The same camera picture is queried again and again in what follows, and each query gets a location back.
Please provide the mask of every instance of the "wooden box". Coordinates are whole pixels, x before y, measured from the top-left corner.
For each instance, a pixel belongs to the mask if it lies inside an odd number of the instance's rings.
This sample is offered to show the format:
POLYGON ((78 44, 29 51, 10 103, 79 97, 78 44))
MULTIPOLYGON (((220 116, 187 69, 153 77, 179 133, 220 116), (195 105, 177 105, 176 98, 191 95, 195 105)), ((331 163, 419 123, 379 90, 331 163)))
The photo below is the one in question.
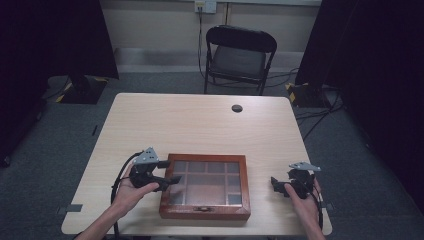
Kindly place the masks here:
POLYGON ((169 154, 165 178, 181 176, 162 192, 162 218, 247 220, 250 216, 246 157, 169 154))

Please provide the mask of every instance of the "black curtain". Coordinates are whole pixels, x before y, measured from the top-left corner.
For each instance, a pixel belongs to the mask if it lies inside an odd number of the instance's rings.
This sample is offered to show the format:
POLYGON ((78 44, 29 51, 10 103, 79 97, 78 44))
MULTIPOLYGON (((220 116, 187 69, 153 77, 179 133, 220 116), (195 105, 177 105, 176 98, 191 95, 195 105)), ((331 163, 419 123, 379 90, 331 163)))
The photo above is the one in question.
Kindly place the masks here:
POLYGON ((371 149, 424 213, 424 2, 323 0, 296 84, 340 87, 371 149))
POLYGON ((80 73, 118 79, 98 0, 2 1, 0 16, 2 148, 44 94, 51 76, 80 73))

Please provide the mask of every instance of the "black cable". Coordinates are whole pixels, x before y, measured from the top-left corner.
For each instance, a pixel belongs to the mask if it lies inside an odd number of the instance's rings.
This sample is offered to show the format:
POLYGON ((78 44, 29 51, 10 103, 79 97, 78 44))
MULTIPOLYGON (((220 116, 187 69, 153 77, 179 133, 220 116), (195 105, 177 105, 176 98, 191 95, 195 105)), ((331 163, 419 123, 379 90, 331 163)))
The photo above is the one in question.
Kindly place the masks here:
MULTIPOLYGON (((280 86, 280 85, 288 82, 291 78, 291 75, 297 73, 297 72, 293 73, 293 71, 295 71, 297 69, 299 69, 299 68, 293 68, 293 69, 290 70, 289 73, 279 74, 279 75, 268 77, 267 79, 288 76, 287 79, 285 79, 284 81, 277 83, 277 84, 274 84, 274 85, 265 86, 265 88, 277 87, 277 86, 280 86)), ((256 89, 257 88, 256 86, 255 87, 253 87, 253 86, 249 86, 249 87, 228 86, 228 85, 233 85, 233 84, 237 84, 237 83, 242 83, 242 81, 231 81, 231 82, 227 82, 227 83, 214 83, 214 82, 208 81, 208 84, 211 84, 211 85, 214 85, 214 86, 217 86, 217 87, 237 88, 237 89, 253 89, 253 88, 256 89)))
POLYGON ((228 23, 228 15, 229 15, 228 9, 230 9, 230 3, 227 2, 227 7, 225 8, 225 25, 227 25, 228 23))
POLYGON ((300 123, 298 123, 298 124, 297 124, 297 126, 299 126, 299 127, 300 127, 300 126, 301 126, 301 125, 305 122, 305 120, 306 120, 306 119, 303 119, 300 123))
MULTIPOLYGON (((342 109, 343 106, 344 106, 344 104, 342 103, 342 104, 340 104, 340 106, 334 107, 334 109, 332 109, 330 111, 330 113, 334 113, 334 112, 339 111, 340 109, 342 109)), ((324 110, 324 111, 320 111, 320 112, 303 112, 303 113, 298 113, 298 114, 296 114, 296 120, 307 119, 307 118, 314 118, 314 117, 320 117, 322 115, 327 114, 328 112, 329 112, 328 110, 324 110)))
POLYGON ((202 13, 203 13, 203 8, 198 7, 198 12, 199 12, 199 39, 198 39, 198 48, 197 48, 197 60, 198 60, 198 65, 199 65, 199 72, 202 75, 203 79, 205 79, 205 75, 203 75, 202 72, 202 67, 200 66, 200 60, 202 58, 202 13))
MULTIPOLYGON (((128 160, 124 163, 124 166, 122 166, 121 171, 119 171, 118 177, 116 177, 115 179, 115 183, 112 186, 112 193, 110 194, 110 204, 113 203, 113 200, 115 200, 116 197, 116 191, 118 189, 119 183, 121 182, 122 179, 128 178, 121 178, 122 173, 124 172, 125 168, 127 167, 128 163, 135 157, 139 156, 141 153, 143 153, 144 151, 138 152, 138 153, 134 153, 130 158, 128 158, 128 160)), ((113 230, 115 232, 115 240, 119 240, 119 227, 118 227, 118 222, 113 224, 113 230)))
POLYGON ((314 193, 313 193, 313 191, 310 191, 309 189, 308 189, 308 187, 302 182, 302 181, 299 181, 299 179, 297 178, 297 176, 296 176, 297 174, 295 174, 293 177, 294 177, 294 179, 297 181, 297 182, 299 182, 300 183, 300 185, 303 187, 303 188, 305 188, 305 190, 309 193, 309 195, 311 195, 312 196, 312 198, 314 199, 314 202, 315 202, 315 205, 317 206, 317 209, 318 209, 318 224, 319 224, 319 227, 321 228, 321 230, 322 230, 322 228, 323 228, 323 225, 324 225, 324 221, 323 221, 323 214, 322 214, 322 204, 321 204, 321 197, 320 197, 320 195, 319 195, 319 192, 318 192, 318 189, 315 187, 315 185, 313 185, 313 188, 317 191, 317 194, 318 194, 318 198, 320 199, 320 201, 318 201, 318 199, 317 199, 317 197, 314 195, 314 193))
POLYGON ((336 105, 336 103, 337 103, 337 100, 339 99, 339 96, 340 96, 340 92, 338 92, 337 93, 337 97, 336 97, 336 100, 334 100, 334 103, 331 105, 331 107, 330 107, 330 109, 326 112, 326 113, 324 113, 323 115, 322 115, 322 117, 312 126, 312 128, 305 134, 305 136, 303 137, 303 141, 305 141, 306 140, 306 138, 309 136, 309 134, 311 134, 311 132, 315 129, 315 127, 316 126, 318 126, 318 124, 326 117, 326 116, 328 116, 331 112, 332 112, 332 110, 333 110, 333 108, 335 107, 335 105, 336 105))

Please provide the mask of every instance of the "electrical outlet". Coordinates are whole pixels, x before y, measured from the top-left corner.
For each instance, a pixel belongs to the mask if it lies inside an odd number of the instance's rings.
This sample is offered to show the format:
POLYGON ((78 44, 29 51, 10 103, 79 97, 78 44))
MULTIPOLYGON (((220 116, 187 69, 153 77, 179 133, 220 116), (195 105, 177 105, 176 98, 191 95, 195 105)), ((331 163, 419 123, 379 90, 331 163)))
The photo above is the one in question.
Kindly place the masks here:
POLYGON ((215 1, 206 1, 205 7, 203 8, 205 13, 216 13, 216 2, 215 1))
POLYGON ((205 1, 194 1, 194 12, 205 12, 205 5, 205 1))

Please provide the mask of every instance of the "forearm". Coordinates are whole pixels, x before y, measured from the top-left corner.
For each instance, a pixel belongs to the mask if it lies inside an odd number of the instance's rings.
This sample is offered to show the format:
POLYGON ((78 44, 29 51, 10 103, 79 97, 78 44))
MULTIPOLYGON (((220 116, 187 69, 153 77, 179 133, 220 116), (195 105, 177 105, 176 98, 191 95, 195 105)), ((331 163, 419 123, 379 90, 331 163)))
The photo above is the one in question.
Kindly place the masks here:
POLYGON ((308 240, 325 240, 324 234, 318 223, 315 222, 302 222, 302 225, 306 231, 308 240))
POLYGON ((109 229, 122 217, 122 210, 117 206, 110 206, 100 215, 84 232, 82 232, 77 240, 95 240, 102 239, 109 229))

